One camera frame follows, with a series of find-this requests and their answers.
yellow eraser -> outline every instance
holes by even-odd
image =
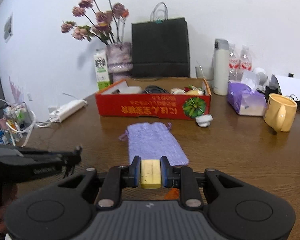
[[[142,160],[140,175],[141,175],[140,184],[142,188],[160,188],[161,187],[160,160]]]

green pumpkin illustration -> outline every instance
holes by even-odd
[[[182,108],[186,116],[194,119],[197,116],[204,115],[206,102],[199,97],[190,98],[183,104]]]

mug handle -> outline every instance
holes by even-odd
[[[286,107],[284,105],[281,105],[276,116],[275,127],[273,127],[273,129],[276,132],[281,131],[285,119],[286,119]]]

wooden table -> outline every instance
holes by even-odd
[[[261,117],[235,113],[225,97],[213,95],[208,128],[194,121],[157,118],[100,117],[94,96],[89,105],[61,124],[36,129],[29,147],[73,150],[82,145],[82,163],[76,172],[88,167],[107,171],[114,165],[128,164],[128,144],[118,140],[126,127],[137,122],[172,123],[172,134],[180,143],[194,171],[214,167],[263,190],[286,199],[296,212],[296,223],[289,240],[300,240],[300,111],[289,133],[274,135]],[[19,194],[56,181],[47,178],[19,186]],[[162,199],[167,189],[124,189],[125,199]]]

metal screw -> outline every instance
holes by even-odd
[[[186,205],[188,207],[199,207],[201,206],[201,201],[199,199],[188,199]]]
[[[100,207],[112,207],[114,205],[114,201],[111,199],[104,198],[99,200],[98,205]]]

